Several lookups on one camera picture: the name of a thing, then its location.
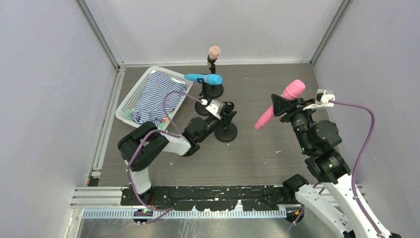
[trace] beige microphone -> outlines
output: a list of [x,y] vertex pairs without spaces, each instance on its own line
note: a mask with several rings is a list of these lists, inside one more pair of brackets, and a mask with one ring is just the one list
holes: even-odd
[[217,58],[220,56],[219,46],[212,46],[209,49],[209,55],[207,56],[207,65],[212,65],[216,62]]

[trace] white basket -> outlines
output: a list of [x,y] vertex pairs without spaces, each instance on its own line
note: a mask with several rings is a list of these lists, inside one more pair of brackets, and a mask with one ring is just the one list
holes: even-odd
[[[134,107],[136,106],[136,103],[138,102],[140,96],[142,95],[142,92],[146,86],[147,80],[149,79],[150,74],[152,73],[153,70],[159,71],[171,78],[180,80],[185,82],[185,84],[187,85],[187,91],[185,93],[188,93],[191,89],[191,87],[193,86],[193,82],[192,81],[188,81],[184,79],[184,75],[174,72],[172,70],[166,69],[166,68],[160,68],[160,67],[150,67],[146,70],[146,72],[143,74],[143,76],[139,79],[139,81],[136,83],[136,85],[134,85],[134,87],[130,90],[130,92],[128,93],[128,95],[124,98],[124,100],[122,100],[121,104],[118,106],[117,111],[115,111],[115,116],[120,119],[121,121],[123,121],[126,124],[129,124],[133,127],[139,127],[140,125],[135,123],[134,121],[125,118],[125,111],[126,110],[133,110]],[[179,101],[179,104],[176,106],[175,110],[173,110],[173,112],[169,113],[169,117],[172,119],[176,112],[178,111],[179,107],[181,106],[182,102],[185,99],[185,95],[182,96],[181,101]],[[166,128],[169,126],[170,121],[166,120],[166,122],[162,123],[159,128],[162,130],[166,130]]]

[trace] pink microphone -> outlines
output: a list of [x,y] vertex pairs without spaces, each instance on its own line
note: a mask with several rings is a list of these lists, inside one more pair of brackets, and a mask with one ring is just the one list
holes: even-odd
[[[284,89],[281,96],[289,101],[295,100],[299,97],[299,95],[305,89],[305,84],[295,79],[295,81],[291,82],[287,87]],[[267,109],[267,111],[258,119],[257,123],[254,125],[255,129],[259,129],[261,126],[265,126],[271,119],[274,117],[274,109],[273,105]]]

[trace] clothes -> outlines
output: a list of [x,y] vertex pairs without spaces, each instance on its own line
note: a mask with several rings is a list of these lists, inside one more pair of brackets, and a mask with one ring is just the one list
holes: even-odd
[[[163,99],[171,91],[187,91],[185,83],[174,81],[171,77],[164,75],[159,71],[152,71],[147,80],[139,101],[133,109],[132,120],[137,124],[143,124],[147,121],[153,122],[159,126],[165,118],[163,111]],[[172,93],[166,99],[165,107],[169,114],[177,106],[182,98],[182,94]]]

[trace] blue microphone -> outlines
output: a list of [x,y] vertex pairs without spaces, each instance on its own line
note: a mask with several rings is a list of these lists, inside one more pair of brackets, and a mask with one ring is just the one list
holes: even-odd
[[219,85],[222,83],[222,76],[217,74],[196,74],[196,73],[189,73],[185,74],[184,78],[190,81],[198,82],[199,79],[202,79],[205,83],[210,85]]

